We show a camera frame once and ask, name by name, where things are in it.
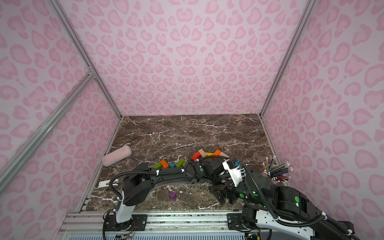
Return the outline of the bundle of pencils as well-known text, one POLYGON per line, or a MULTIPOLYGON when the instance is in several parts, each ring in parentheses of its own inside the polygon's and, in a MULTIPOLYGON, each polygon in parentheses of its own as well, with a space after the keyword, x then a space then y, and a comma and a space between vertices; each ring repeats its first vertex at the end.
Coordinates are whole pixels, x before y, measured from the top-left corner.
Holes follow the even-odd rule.
POLYGON ((294 168, 289 162, 278 164, 277 157, 273 156, 272 158, 266 157, 266 161, 263 163, 263 165, 263 173, 272 181, 278 183, 287 183, 291 180, 289 174, 294 171, 294 168))

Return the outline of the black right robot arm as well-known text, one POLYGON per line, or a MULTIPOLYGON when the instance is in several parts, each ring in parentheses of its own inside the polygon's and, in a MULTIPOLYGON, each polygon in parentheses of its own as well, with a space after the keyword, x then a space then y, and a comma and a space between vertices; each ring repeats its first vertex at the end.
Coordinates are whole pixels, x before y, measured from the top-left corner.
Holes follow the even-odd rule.
POLYGON ((227 163, 208 171, 209 190, 220 204, 245 203, 240 214, 228 215, 228 228, 245 234, 269 230, 300 240, 356 240, 351 222, 337 221, 316 207, 300 191, 273 184, 268 177, 246 166, 227 163))

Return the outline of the white stapler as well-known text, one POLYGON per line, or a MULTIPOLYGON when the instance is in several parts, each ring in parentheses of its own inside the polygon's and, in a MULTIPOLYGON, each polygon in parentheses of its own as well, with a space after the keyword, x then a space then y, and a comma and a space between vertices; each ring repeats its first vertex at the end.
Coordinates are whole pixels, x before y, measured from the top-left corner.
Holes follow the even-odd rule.
POLYGON ((105 188, 108 188, 109 185, 110 185, 110 180, 100 181, 100 182, 98 183, 97 188, 98 188, 98 189, 105 189, 105 188))

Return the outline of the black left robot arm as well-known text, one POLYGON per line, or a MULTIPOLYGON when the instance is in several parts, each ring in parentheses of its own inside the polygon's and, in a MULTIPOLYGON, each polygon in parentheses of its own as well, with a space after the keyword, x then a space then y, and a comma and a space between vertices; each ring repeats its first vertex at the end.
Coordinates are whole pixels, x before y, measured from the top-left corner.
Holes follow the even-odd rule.
POLYGON ((110 213, 115 213, 114 225, 126 224, 128 229, 135 230, 132 212, 136 205, 142 203, 149 192, 158 187, 173 184, 209 183, 210 191, 216 194, 220 204, 226 202, 226 191, 234 186, 234 182, 223 164, 228 158, 207 156, 198 162, 189 162, 184 167, 156 169, 148 164, 140 164, 134 170, 122 172, 111 178, 109 190, 118 199, 117 207, 106 212, 103 217, 102 238, 107 238, 107 224, 110 213))

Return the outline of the purple cube block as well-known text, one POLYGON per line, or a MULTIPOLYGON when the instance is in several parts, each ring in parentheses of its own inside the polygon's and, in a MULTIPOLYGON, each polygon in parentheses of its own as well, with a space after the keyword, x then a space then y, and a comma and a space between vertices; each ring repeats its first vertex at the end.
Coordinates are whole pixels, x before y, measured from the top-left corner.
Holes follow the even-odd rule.
POLYGON ((177 197, 177 194, 175 192, 171 191, 169 197, 171 199, 175 199, 177 197))

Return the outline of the pink pencil case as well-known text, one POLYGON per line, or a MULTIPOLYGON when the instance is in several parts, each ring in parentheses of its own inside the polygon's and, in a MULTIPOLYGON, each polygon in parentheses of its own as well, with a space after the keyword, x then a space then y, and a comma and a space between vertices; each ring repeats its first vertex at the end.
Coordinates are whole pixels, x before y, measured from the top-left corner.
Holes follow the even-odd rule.
POLYGON ((107 155, 105 155, 102 159, 102 163, 104 167, 109 167, 127 157, 129 157, 132 154, 132 150, 130 146, 125 145, 114 152, 111 152, 107 155))

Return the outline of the red block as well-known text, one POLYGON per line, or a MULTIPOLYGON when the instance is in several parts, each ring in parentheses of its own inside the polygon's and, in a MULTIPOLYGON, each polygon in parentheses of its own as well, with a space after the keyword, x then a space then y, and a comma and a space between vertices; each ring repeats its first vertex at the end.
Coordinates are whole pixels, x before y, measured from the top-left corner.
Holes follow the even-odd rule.
POLYGON ((200 152, 196 152, 196 153, 191 157, 191 160, 192 160, 193 162, 195 162, 196 160, 199 160, 200 157, 201 157, 200 152))

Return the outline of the green block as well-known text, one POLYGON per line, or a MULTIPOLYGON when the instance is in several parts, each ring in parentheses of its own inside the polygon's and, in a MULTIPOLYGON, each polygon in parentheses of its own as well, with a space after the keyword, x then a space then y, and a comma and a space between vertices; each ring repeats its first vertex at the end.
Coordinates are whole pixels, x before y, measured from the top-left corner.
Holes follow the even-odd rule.
POLYGON ((181 167, 184 167, 186 165, 186 161, 185 159, 180 159, 176 164, 175 164, 175 167, 176 168, 181 168, 181 167))
POLYGON ((163 166, 161 163, 157 163, 155 165, 152 166, 152 168, 155 168, 155 169, 161 169, 163 166))

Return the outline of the natural wood block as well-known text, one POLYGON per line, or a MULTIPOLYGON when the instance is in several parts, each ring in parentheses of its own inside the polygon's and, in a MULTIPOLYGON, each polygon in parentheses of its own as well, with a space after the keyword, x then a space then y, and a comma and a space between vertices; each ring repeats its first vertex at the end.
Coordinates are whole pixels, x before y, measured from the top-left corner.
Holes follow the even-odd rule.
POLYGON ((205 153, 205 151, 203 149, 198 150, 198 153, 201 155, 202 158, 207 156, 207 154, 205 153))
POLYGON ((229 156, 227 154, 225 154, 224 152, 220 152, 220 156, 222 157, 225 157, 225 158, 228 158, 229 156))

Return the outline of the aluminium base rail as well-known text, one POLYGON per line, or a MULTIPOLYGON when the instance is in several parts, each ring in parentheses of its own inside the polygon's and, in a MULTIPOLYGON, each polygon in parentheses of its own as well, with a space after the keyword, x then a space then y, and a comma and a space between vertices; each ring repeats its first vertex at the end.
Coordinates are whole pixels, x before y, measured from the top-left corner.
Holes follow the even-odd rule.
POLYGON ((66 216, 58 240, 311 240, 309 228, 288 228, 269 214, 258 213, 255 230, 241 226, 240 211, 141 211, 134 212, 133 225, 124 230, 103 231, 102 212, 66 216))

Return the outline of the orange block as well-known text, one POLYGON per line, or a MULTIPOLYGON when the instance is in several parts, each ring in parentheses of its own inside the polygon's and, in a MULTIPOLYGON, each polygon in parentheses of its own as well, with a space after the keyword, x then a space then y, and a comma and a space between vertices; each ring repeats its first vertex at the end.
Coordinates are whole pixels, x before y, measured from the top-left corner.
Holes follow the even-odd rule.
POLYGON ((221 154, 221 151, 220 150, 216 150, 214 153, 213 153, 213 156, 219 156, 221 154))
POLYGON ((163 169, 170 168, 170 165, 165 160, 160 161, 160 164, 161 164, 163 169))

